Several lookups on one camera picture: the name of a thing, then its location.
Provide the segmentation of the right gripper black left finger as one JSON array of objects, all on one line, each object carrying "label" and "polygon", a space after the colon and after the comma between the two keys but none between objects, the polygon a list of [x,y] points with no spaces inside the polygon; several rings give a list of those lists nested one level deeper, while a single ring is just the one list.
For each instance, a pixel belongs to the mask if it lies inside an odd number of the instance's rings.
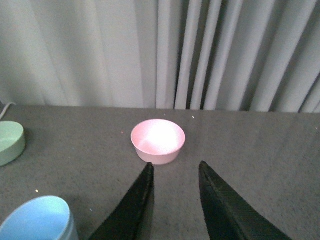
[{"label": "right gripper black left finger", "polygon": [[155,204],[154,166],[147,163],[91,240],[149,240]]}]

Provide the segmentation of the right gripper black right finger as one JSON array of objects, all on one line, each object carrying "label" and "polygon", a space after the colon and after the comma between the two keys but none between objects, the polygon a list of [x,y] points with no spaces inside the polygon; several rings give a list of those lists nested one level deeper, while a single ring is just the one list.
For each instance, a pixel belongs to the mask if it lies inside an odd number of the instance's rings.
[{"label": "right gripper black right finger", "polygon": [[205,161],[198,168],[199,191],[211,240],[289,240],[259,214]]}]

